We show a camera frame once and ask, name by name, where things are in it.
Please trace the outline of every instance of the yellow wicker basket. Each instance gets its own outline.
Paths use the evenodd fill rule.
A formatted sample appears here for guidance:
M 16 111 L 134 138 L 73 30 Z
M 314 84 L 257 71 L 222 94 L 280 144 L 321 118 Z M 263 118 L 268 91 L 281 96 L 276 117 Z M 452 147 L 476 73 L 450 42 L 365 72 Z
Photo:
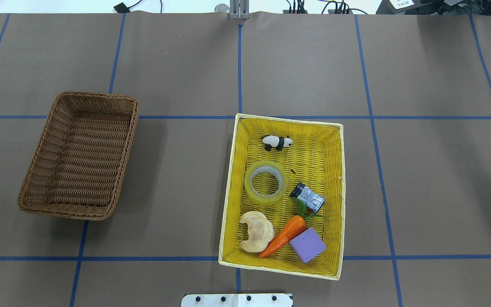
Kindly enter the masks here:
M 262 136 L 287 136 L 293 144 L 283 151 L 265 150 Z M 219 247 L 219 263 L 236 268 L 282 272 L 338 280 L 344 254 L 345 177 L 343 126 L 327 122 L 277 119 L 238 113 L 228 167 L 225 207 Z M 260 206 L 249 200 L 244 189 L 246 170 L 255 162 L 271 160 L 283 167 L 289 184 L 284 196 L 272 206 Z M 261 174 L 255 177 L 255 190 L 270 194 L 277 189 L 274 177 Z M 297 214 L 289 194 L 298 182 L 326 198 L 319 214 L 325 218 L 311 218 L 307 227 L 314 227 L 327 245 L 321 255 L 303 264 L 286 244 L 275 254 L 259 258 L 257 253 L 245 252 L 240 242 L 247 240 L 247 225 L 240 224 L 245 212 L 263 212 L 274 225 L 277 234 L 286 222 Z

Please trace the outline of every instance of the paper label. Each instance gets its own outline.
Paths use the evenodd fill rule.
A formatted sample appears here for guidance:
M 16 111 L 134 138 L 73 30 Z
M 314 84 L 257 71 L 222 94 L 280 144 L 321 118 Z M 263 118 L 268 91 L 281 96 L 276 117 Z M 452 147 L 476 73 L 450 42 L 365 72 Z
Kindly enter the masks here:
M 406 8 L 407 6 L 413 6 L 414 2 L 413 0 L 390 0 L 391 4 L 393 5 L 394 8 L 401 9 L 401 8 Z
M 319 209 L 325 202 L 325 198 L 323 196 L 310 190 L 310 188 L 307 186 L 302 189 L 302 192 L 297 196 L 297 198 L 304 202 L 306 207 L 310 208 L 314 213 L 318 213 Z

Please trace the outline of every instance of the orange carrot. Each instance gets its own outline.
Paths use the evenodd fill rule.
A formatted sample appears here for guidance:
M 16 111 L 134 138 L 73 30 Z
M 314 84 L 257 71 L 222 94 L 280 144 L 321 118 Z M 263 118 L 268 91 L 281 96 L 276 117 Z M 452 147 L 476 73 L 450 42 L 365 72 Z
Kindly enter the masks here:
M 295 215 L 292 217 L 283 229 L 278 233 L 278 235 L 270 241 L 269 246 L 259 254 L 259 258 L 264 258 L 269 256 L 281 249 L 285 244 L 294 239 L 296 236 L 300 235 L 306 230 L 306 224 L 304 223 L 304 218 L 300 215 Z

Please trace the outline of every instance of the panda figurine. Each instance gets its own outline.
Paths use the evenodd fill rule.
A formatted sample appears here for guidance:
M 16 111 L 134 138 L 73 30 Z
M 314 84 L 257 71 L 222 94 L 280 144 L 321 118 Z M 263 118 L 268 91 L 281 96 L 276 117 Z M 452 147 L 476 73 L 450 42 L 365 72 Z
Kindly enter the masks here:
M 267 134 L 266 136 L 263 136 L 261 140 L 263 140 L 263 143 L 265 144 L 266 151 L 271 151 L 272 148 L 281 151 L 284 147 L 289 147 L 293 144 L 293 140 L 290 139 L 289 136 L 284 138 L 282 136 L 278 137 Z

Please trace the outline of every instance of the basket rim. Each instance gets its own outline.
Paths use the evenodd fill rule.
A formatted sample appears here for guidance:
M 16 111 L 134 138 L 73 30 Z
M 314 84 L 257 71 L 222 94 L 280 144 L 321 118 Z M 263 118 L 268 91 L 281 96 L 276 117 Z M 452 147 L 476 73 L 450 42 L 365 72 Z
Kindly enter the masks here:
M 51 210 L 43 210 L 40 208 L 35 208 L 32 206 L 26 206 L 27 201 L 25 200 L 27 186 L 33 176 L 32 171 L 33 168 L 37 165 L 39 158 L 41 156 L 41 151 L 45 145 L 47 135 L 49 133 L 49 125 L 53 122 L 53 117 L 58 109 L 60 103 L 62 103 L 62 98 L 64 97 L 73 97 L 73 96 L 82 96 L 82 97 L 92 97 L 98 99 L 110 98 L 110 99 L 121 99 L 125 100 L 128 103 L 132 104 L 132 111 L 130 114 L 130 123 L 128 125 L 128 132 L 125 139 L 125 145 L 122 148 L 120 161 L 118 165 L 118 173 L 115 176 L 115 181 L 113 183 L 113 191 L 111 192 L 111 200 L 107 206 L 107 209 L 101 214 L 80 214 L 80 213 L 70 213 L 70 212 L 56 212 Z M 55 217 L 68 217 L 75 218 L 80 220 L 105 220 L 115 210 L 115 205 L 117 200 L 119 199 L 121 193 L 121 187 L 123 183 L 124 173 L 126 170 L 126 165 L 128 164 L 128 159 L 130 156 L 131 144 L 134 138 L 136 126 L 138 124 L 139 118 L 139 101 L 133 97 L 128 95 L 117 95 L 117 94 L 108 94 L 108 93 L 93 93 L 93 92 L 80 92 L 80 91 L 65 91 L 56 96 L 52 107 L 47 115 L 47 119 L 45 121 L 45 125 L 43 126 L 43 132 L 41 132 L 41 136 L 39 138 L 39 142 L 37 143 L 37 147 L 35 148 L 35 152 L 33 154 L 33 158 L 29 164 L 28 170 L 26 172 L 26 176 L 24 181 L 22 182 L 22 187 L 20 188 L 19 197 L 17 200 L 17 204 L 20 210 L 24 212 L 36 213 L 36 214 L 50 214 Z M 67 205 L 67 206 L 84 206 L 79 204 L 67 204 L 67 203 L 46 203 L 45 206 L 58 206 L 58 205 Z
M 232 167 L 234 165 L 234 153 L 236 151 L 236 136 L 238 134 L 238 121 L 240 119 L 265 119 L 271 121 L 281 121 L 281 122 L 290 122 L 294 124 L 302 124 L 302 125 L 320 125 L 320 126 L 330 126 L 335 127 L 339 130 L 339 137 L 341 139 L 341 164 L 342 164 L 342 208 L 341 208 L 341 249 L 339 254 L 339 265 L 337 267 L 337 272 L 335 275 L 322 275 L 315 273 L 303 273 L 303 272 L 293 272 L 286 271 L 281 269 L 272 269 L 267 268 L 265 266 L 246 266 L 244 264 L 233 264 L 232 262 L 224 261 L 222 258 L 222 249 L 224 243 L 224 235 L 226 228 L 226 215 L 228 211 L 228 195 L 230 194 L 230 181 L 232 176 Z M 290 119 L 282 119 L 279 117 L 269 117 L 269 116 L 260 116 L 260 115 L 249 115 L 245 113 L 236 113 L 234 117 L 234 132 L 232 134 L 232 147 L 230 149 L 230 162 L 228 164 L 228 176 L 226 180 L 226 192 L 225 192 L 225 203 L 224 208 L 222 210 L 222 224 L 221 224 L 221 233 L 220 233 L 220 243 L 219 243 L 219 253 L 218 253 L 218 262 L 223 266 L 231 266 L 234 268 L 244 268 L 244 269 L 252 269 L 252 270 L 263 270 L 268 272 L 281 272 L 285 274 L 298 275 L 298 276 L 308 276 L 314 278 L 323 278 L 330 280 L 339 280 L 342 272 L 342 264 L 344 260 L 344 234 L 345 234 L 345 220 L 346 220 L 346 166 L 345 166 L 345 158 L 344 158 L 344 125 L 333 123 L 333 122 L 318 122 L 318 121 L 304 121 L 304 120 L 290 120 Z

